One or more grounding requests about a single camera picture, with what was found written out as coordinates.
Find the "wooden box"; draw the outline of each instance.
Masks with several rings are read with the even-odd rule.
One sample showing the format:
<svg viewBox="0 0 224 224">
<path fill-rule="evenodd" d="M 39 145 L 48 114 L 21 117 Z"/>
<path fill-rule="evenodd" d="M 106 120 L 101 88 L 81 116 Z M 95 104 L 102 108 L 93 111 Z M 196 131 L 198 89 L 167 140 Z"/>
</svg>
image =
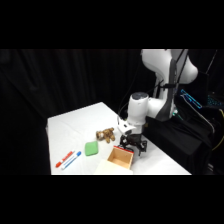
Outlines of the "wooden box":
<svg viewBox="0 0 224 224">
<path fill-rule="evenodd" d="M 130 170 L 133 155 L 133 152 L 114 146 L 108 161 Z"/>
</svg>

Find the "cardboard box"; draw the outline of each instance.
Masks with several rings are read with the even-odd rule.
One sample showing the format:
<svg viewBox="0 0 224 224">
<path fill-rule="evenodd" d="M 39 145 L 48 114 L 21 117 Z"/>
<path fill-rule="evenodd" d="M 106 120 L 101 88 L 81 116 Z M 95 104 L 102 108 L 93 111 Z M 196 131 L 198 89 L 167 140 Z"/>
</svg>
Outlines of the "cardboard box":
<svg viewBox="0 0 224 224">
<path fill-rule="evenodd" d="M 108 160 L 102 160 L 94 175 L 133 175 L 133 152 L 114 146 Z"/>
<path fill-rule="evenodd" d="M 108 161 L 130 170 L 133 154 L 133 152 L 114 146 Z"/>
</svg>

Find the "electrical cable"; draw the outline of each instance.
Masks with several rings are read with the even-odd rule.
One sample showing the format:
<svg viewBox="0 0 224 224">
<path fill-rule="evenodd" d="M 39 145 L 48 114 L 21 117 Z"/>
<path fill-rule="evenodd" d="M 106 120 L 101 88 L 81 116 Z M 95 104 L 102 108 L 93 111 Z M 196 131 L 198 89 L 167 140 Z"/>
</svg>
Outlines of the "electrical cable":
<svg viewBox="0 0 224 224">
<path fill-rule="evenodd" d="M 148 92 L 146 93 L 150 93 L 151 91 L 153 91 L 156 87 L 158 87 L 164 80 L 162 80 L 161 82 L 158 83 L 158 85 L 154 86 L 154 88 L 150 89 Z"/>
<path fill-rule="evenodd" d="M 119 106 L 119 108 L 118 108 L 118 117 L 117 117 L 117 122 L 118 122 L 118 124 L 119 124 L 119 114 L 120 114 L 120 108 L 121 108 L 121 105 L 122 105 L 122 103 L 123 103 L 125 97 L 128 95 L 129 91 L 131 90 L 131 88 L 132 88 L 132 86 L 133 86 L 133 84 L 134 84 L 134 82 L 135 82 L 135 79 L 136 79 L 136 77 L 137 77 L 137 74 L 138 74 L 138 70 L 139 70 L 139 67 L 140 67 L 140 61 L 141 61 L 141 60 L 140 60 L 140 59 L 141 59 L 141 54 L 140 54 L 140 57 L 139 57 L 138 67 L 137 67 L 137 70 L 136 70 L 136 73 L 135 73 L 135 77 L 134 77 L 134 79 L 133 79 L 133 81 L 132 81 L 132 83 L 131 83 L 131 86 L 130 86 L 129 90 L 128 90 L 127 93 L 125 94 L 125 96 L 124 96 L 124 98 L 122 99 L 122 101 L 121 101 L 121 103 L 120 103 L 120 106 Z"/>
<path fill-rule="evenodd" d="M 187 103 L 191 108 L 192 108 L 192 110 L 194 110 L 198 115 L 199 115 L 199 117 L 201 117 L 203 120 L 205 120 L 210 126 L 211 126 L 211 128 L 212 128 L 212 133 L 214 134 L 215 133 L 215 129 L 214 129 L 214 127 L 213 127 L 213 125 L 203 116 L 203 115 L 201 115 L 197 110 L 195 110 L 192 106 L 191 106 L 191 104 L 190 103 L 188 103 L 187 102 L 187 100 L 185 99 L 185 95 L 181 95 L 182 97 L 183 97 L 183 99 L 184 99 L 184 101 L 185 101 L 185 103 Z"/>
<path fill-rule="evenodd" d="M 188 53 L 186 54 L 186 57 L 185 57 L 185 59 L 184 59 L 184 64 L 183 64 L 183 67 L 182 67 L 182 69 L 181 69 L 181 72 L 180 72 L 180 75 L 179 75 L 179 78 L 178 78 L 177 83 L 180 82 L 180 78 L 181 78 L 182 72 L 183 72 L 184 67 L 185 67 L 185 65 L 186 65 L 186 62 L 187 62 L 187 57 L 188 57 Z"/>
<path fill-rule="evenodd" d="M 216 150 L 216 149 L 222 144 L 223 141 L 224 141 L 224 136 L 223 136 L 221 142 L 220 142 L 214 149 L 212 149 L 212 151 Z"/>
<path fill-rule="evenodd" d="M 177 58 L 177 63 L 178 63 L 178 61 L 180 60 L 180 57 L 182 56 L 182 54 L 184 53 L 184 51 L 185 51 L 185 49 L 183 49 L 183 50 L 181 51 L 179 57 Z"/>
<path fill-rule="evenodd" d="M 214 57 L 212 58 L 212 61 L 211 61 L 210 65 L 209 65 L 209 67 L 208 67 L 208 70 L 206 71 L 206 74 L 208 74 L 208 72 L 209 72 L 209 70 L 210 70 L 210 68 L 211 68 L 211 66 L 212 66 L 212 64 L 213 64 L 213 61 L 215 60 L 215 56 L 216 56 L 217 52 L 218 52 L 218 49 L 216 49 L 215 55 L 214 55 Z"/>
</svg>

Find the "blue light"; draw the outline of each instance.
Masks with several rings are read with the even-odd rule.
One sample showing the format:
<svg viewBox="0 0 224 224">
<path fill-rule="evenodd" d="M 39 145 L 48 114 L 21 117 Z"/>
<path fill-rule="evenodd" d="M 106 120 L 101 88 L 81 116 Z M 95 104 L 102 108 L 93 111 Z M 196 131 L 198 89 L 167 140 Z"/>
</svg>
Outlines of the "blue light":
<svg viewBox="0 0 224 224">
<path fill-rule="evenodd" d="M 196 101 L 191 95 L 189 95 L 188 93 L 186 93 L 183 89 L 181 90 L 181 93 L 184 94 L 184 97 L 187 98 L 187 100 L 194 104 L 198 109 L 202 108 L 202 105 L 200 103 L 198 103 L 198 101 Z"/>
</svg>

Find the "red marker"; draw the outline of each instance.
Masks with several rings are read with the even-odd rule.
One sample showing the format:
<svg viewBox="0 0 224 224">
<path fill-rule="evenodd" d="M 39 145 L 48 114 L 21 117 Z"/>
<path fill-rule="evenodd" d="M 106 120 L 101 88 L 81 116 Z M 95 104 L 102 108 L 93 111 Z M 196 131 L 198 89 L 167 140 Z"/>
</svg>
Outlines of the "red marker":
<svg viewBox="0 0 224 224">
<path fill-rule="evenodd" d="M 71 151 L 67 156 L 65 156 L 65 158 L 63 158 L 60 162 L 58 162 L 56 164 L 56 167 L 58 168 L 59 166 L 61 166 L 61 164 L 63 164 L 65 162 L 65 160 L 67 160 L 74 152 L 75 152 L 75 150 Z"/>
</svg>

